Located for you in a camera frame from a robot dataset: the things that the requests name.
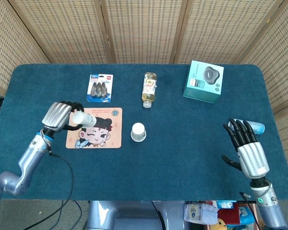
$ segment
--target white cup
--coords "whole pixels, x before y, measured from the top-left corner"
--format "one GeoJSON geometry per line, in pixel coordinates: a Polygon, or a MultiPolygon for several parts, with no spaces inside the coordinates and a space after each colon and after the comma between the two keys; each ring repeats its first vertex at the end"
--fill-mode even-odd
{"type": "Polygon", "coordinates": [[[144,125],[142,123],[135,123],[132,126],[130,135],[131,135],[132,140],[134,140],[135,142],[141,142],[145,140],[146,131],[145,131],[144,125]]]}
{"type": "Polygon", "coordinates": [[[82,125],[83,128],[91,128],[96,124],[96,118],[82,111],[77,111],[73,114],[72,122],[82,125]]]}

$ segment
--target teal box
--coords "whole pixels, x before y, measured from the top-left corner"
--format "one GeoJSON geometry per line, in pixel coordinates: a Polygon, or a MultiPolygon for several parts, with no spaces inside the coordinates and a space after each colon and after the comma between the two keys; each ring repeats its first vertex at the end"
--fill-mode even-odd
{"type": "Polygon", "coordinates": [[[192,61],[183,96],[215,103],[221,95],[224,67],[192,61]]]}

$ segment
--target product box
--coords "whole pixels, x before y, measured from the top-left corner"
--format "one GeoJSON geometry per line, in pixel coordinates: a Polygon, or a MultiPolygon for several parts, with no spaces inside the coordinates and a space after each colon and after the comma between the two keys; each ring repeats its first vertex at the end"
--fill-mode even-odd
{"type": "Polygon", "coordinates": [[[87,88],[88,102],[110,102],[112,93],[113,75],[91,74],[87,88]]]}
{"type": "Polygon", "coordinates": [[[192,61],[183,96],[215,103],[221,95],[224,67],[192,61]]]}
{"type": "Polygon", "coordinates": [[[234,203],[236,200],[209,200],[206,201],[207,204],[212,205],[217,208],[234,208],[234,203]]]}

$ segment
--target cartoon girl face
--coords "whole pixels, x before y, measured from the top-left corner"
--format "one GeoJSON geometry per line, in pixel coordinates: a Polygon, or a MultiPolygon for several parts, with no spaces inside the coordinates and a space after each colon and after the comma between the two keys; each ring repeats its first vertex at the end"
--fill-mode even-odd
{"type": "Polygon", "coordinates": [[[106,142],[106,140],[110,138],[110,134],[109,131],[106,130],[105,128],[93,127],[93,128],[87,128],[86,132],[80,131],[79,137],[89,140],[89,142],[94,145],[98,145],[103,142],[106,142]]]}
{"type": "Polygon", "coordinates": [[[109,131],[111,131],[112,120],[107,118],[103,119],[96,117],[97,122],[92,128],[83,128],[79,132],[80,139],[88,140],[88,145],[93,144],[94,146],[105,146],[106,140],[110,138],[109,131]]]}

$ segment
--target device image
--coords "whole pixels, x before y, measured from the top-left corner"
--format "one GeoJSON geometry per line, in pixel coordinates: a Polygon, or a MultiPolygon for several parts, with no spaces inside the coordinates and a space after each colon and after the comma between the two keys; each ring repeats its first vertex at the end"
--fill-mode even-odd
{"type": "Polygon", "coordinates": [[[209,85],[214,85],[216,80],[220,77],[220,73],[211,68],[210,66],[207,67],[203,73],[203,78],[209,85]]]}

